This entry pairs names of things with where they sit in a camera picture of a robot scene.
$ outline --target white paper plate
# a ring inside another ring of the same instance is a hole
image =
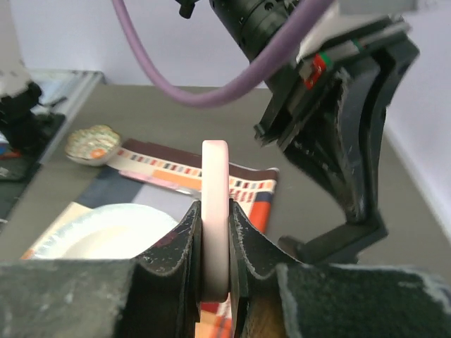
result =
[[[157,243],[177,224],[150,206],[102,206],[57,230],[32,258],[129,259]]]

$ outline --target dish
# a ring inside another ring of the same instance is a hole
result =
[[[67,157],[79,164],[100,166],[116,154],[121,136],[107,125],[95,125],[72,133],[66,145]]]
[[[139,204],[96,208],[51,234],[32,259],[130,259],[177,226],[168,214]]]

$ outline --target striped cloth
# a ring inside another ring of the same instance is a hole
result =
[[[61,232],[65,224],[100,206],[120,203],[144,204],[164,211],[176,220],[181,220],[192,203],[189,196],[128,180],[119,175],[119,170],[131,170],[171,181],[182,187],[200,190],[201,166],[200,155],[129,139],[91,185],[61,212],[23,258],[39,258],[37,255],[39,247],[44,243],[48,245],[53,234]],[[276,188],[278,170],[253,170],[230,164],[229,173],[230,195],[240,203],[252,224],[264,232]],[[196,326],[196,338],[229,338],[231,327],[228,301],[222,304],[202,304],[201,322]]]

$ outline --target gray table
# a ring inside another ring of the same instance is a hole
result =
[[[192,89],[199,92],[204,89]],[[343,221],[338,207],[276,147],[260,149],[252,126],[260,120],[270,94],[256,90],[219,109],[196,111],[170,102],[151,87],[98,86],[74,120],[72,130],[108,124],[124,137],[200,153],[202,140],[224,139],[230,160],[253,168],[280,168],[280,184],[268,227],[276,241],[282,234],[309,240]],[[38,174],[0,236],[0,259],[15,259],[98,173],[65,159],[64,144]],[[365,251],[362,262],[415,264],[451,282],[451,248],[390,145],[381,156],[380,197],[390,236]]]

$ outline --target patterned bowl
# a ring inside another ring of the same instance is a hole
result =
[[[95,125],[72,133],[66,145],[67,157],[79,164],[101,166],[121,147],[121,136],[107,125]]]

